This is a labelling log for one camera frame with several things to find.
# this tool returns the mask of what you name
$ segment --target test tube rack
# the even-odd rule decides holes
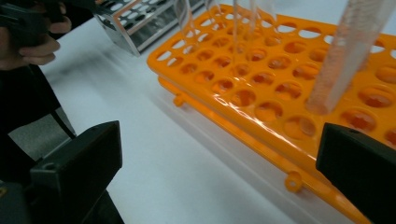
[[[334,111],[317,115],[304,104],[336,26],[277,15],[272,28],[281,42],[266,41],[271,27],[263,26],[247,63],[238,63],[233,62],[233,7],[220,8],[223,29],[207,12],[194,20],[197,50],[184,50],[183,35],[175,34],[150,53],[148,66],[160,84],[176,96],[176,106],[191,105],[285,172],[289,191],[304,187],[354,222],[370,223],[316,169],[316,158],[325,122],[396,148],[396,124],[389,122],[396,111],[396,36],[381,34]]]
[[[94,17],[110,39],[134,56],[177,24],[174,0],[106,0],[95,10]],[[204,4],[190,0],[191,9]]]

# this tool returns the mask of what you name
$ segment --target clear plastic tube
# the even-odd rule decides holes
[[[233,0],[233,62],[246,60],[256,27],[255,0]]]
[[[189,0],[175,0],[174,10],[180,31],[186,43],[185,53],[191,53],[198,48],[198,38],[193,22]]]
[[[204,4],[211,19],[215,20],[217,18],[216,15],[221,13],[219,2],[217,0],[205,0]]]
[[[306,108],[331,113],[395,8],[394,0],[349,0]]]
[[[279,45],[281,42],[279,31],[276,28],[276,9],[274,0],[256,0],[257,24],[265,46]]]

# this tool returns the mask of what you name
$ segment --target person's hand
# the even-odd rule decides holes
[[[38,11],[44,12],[42,6],[37,6]],[[49,23],[49,31],[53,34],[65,34],[71,30],[71,21],[64,17],[63,22]],[[45,34],[40,36],[41,44],[35,47],[22,47],[18,49],[13,44],[12,36],[5,27],[0,27],[0,70],[7,71],[28,64],[43,65],[55,59],[54,52],[60,48],[60,44]]]

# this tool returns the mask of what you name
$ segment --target plastic test tube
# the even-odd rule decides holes
[[[256,26],[254,0],[233,0],[233,63],[244,62]]]
[[[198,48],[198,39],[193,22],[189,0],[175,0],[174,10],[177,15],[178,25],[186,44],[185,52],[190,53]]]
[[[395,8],[395,0],[349,0],[329,52],[306,102],[316,114],[331,113]]]
[[[280,44],[280,35],[276,28],[276,10],[274,0],[256,0],[257,27],[261,28],[266,46]]]
[[[204,4],[212,21],[215,21],[218,18],[216,15],[221,13],[219,2],[217,0],[205,0]]]

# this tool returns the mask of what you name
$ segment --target finger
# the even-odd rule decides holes
[[[44,57],[58,50],[61,45],[49,35],[43,35],[43,44],[35,47],[20,48],[19,54],[23,57]]]
[[[55,60],[55,54],[51,53],[43,57],[22,57],[22,59],[26,63],[44,65]]]
[[[49,31],[53,34],[65,34],[72,29],[72,22],[64,17],[64,22],[55,22],[49,26]]]
[[[13,55],[7,60],[0,60],[0,71],[9,71],[18,67],[23,67],[29,63],[24,61],[20,55]]]

